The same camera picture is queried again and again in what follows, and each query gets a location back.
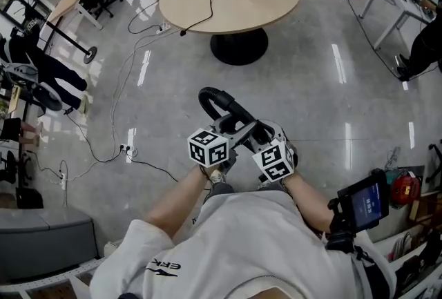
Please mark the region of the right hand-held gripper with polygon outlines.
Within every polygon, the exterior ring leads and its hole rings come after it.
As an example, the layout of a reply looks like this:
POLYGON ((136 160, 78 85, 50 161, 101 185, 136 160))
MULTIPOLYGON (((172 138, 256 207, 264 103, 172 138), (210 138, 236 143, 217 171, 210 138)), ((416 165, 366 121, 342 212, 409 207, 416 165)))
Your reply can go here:
POLYGON ((286 140, 282 127, 265 119, 259 119, 257 123, 258 126, 249 133, 246 148, 255 153, 253 160, 262 174, 270 182, 293 174, 298 165, 297 149, 286 140))

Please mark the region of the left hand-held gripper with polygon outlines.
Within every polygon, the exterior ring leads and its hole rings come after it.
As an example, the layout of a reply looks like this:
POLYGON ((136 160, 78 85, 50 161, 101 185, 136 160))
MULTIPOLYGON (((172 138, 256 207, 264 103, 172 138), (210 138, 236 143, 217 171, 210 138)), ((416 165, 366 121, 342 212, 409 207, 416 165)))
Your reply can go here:
POLYGON ((258 122, 250 122, 237 131, 236 124, 241 121, 241 116, 229 113, 212 123, 211 129, 215 133, 203 128, 196 130, 187 138, 189 158, 205 168, 219 166, 223 173, 227 173, 236 163, 236 147, 245 146, 253 151, 250 137, 258 122))

